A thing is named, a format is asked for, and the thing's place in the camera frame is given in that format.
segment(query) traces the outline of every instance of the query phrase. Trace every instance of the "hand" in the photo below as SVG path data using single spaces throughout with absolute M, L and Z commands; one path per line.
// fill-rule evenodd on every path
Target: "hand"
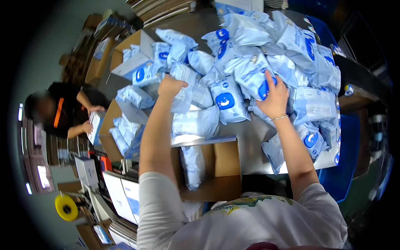
M 289 91 L 279 76 L 275 76 L 275 85 L 268 70 L 265 71 L 265 78 L 267 79 L 270 91 L 263 102 L 256 100 L 256 104 L 269 118 L 275 119 L 286 114 Z
M 90 116 L 90 114 L 93 111 L 97 111 L 97 110 L 104 111 L 105 109 L 102 106 L 91 106 L 91 107 L 88 108 L 88 116 Z
M 169 74 L 166 74 L 158 87 L 158 95 L 172 99 L 179 93 L 182 87 L 186 88 L 187 86 L 189 86 L 187 82 L 176 80 Z
M 90 134 L 93 131 L 93 125 L 89 121 L 85 121 L 82 125 L 83 132 Z

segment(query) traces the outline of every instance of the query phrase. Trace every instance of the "yellow tape roll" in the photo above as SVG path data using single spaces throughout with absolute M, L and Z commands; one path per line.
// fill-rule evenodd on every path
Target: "yellow tape roll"
M 73 221 L 78 216 L 78 207 L 76 206 L 74 200 L 68 195 L 57 196 L 54 200 L 54 205 L 56 207 L 58 215 L 66 221 Z

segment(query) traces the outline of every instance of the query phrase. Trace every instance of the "person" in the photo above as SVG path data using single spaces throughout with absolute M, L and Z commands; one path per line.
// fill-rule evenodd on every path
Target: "person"
M 96 89 L 81 90 L 71 84 L 54 82 L 48 90 L 36 91 L 25 100 L 24 114 L 51 135 L 73 138 L 91 133 L 90 113 L 104 110 L 109 101 Z
M 347 225 L 335 200 L 319 183 L 313 162 L 286 116 L 288 90 L 266 72 L 270 92 L 258 107 L 274 121 L 294 200 L 264 195 L 221 204 L 192 222 L 182 211 L 170 157 L 170 109 L 188 84 L 168 75 L 144 129 L 140 145 L 139 250 L 147 249 L 325 249 L 340 248 Z

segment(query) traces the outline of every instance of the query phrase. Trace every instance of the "orange stripe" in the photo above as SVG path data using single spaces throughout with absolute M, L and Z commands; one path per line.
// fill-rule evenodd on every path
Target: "orange stripe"
M 54 119 L 54 127 L 57 128 L 58 126 L 58 120 L 60 119 L 60 114 L 61 114 L 61 107 L 62 103 L 64 102 L 64 98 L 60 98 L 60 101 L 58 102 L 58 108 L 57 108 L 57 113 L 56 113 L 56 118 Z

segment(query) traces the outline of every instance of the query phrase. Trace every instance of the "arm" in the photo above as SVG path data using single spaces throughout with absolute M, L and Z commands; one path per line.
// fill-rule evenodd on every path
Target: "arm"
M 159 97 L 147 121 L 140 143 L 139 176 L 146 172 L 161 173 L 176 185 L 171 162 L 172 99 L 188 84 L 166 75 L 158 88 Z
M 257 101 L 257 106 L 271 119 L 286 114 L 288 90 L 279 76 L 274 85 L 270 73 L 265 71 L 270 92 L 263 101 Z M 298 200 L 300 194 L 312 183 L 319 183 L 311 157 L 288 117 L 274 120 L 276 131 L 279 134 L 283 155 L 288 168 L 292 185 L 293 198 Z

